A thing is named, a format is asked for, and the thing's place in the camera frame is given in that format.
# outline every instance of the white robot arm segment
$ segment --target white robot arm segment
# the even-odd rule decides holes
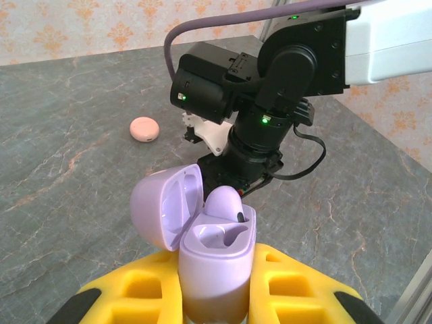
[[[432,1],[372,0],[348,8],[346,84],[374,84],[432,71]]]

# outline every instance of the earbud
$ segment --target earbud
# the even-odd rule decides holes
[[[205,202],[204,214],[235,222],[245,221],[242,199],[238,192],[229,186],[218,187],[210,193]]]

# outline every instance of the white bracket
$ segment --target white bracket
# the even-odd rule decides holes
[[[217,125],[211,121],[203,121],[197,115],[188,115],[183,113],[183,122],[188,127],[194,128],[194,133],[199,138],[202,138],[211,152],[216,156],[222,154],[228,141],[228,132],[232,125],[224,121],[221,125]]]

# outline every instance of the open earbud case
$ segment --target open earbud case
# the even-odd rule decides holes
[[[141,180],[130,211],[138,233],[169,251],[179,249],[184,310],[195,323],[240,323],[246,316],[256,237],[256,213],[222,186],[203,200],[198,165]]]

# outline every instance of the metal frame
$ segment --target metal frame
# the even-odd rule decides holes
[[[387,317],[386,324],[430,324],[432,317],[432,251]]]

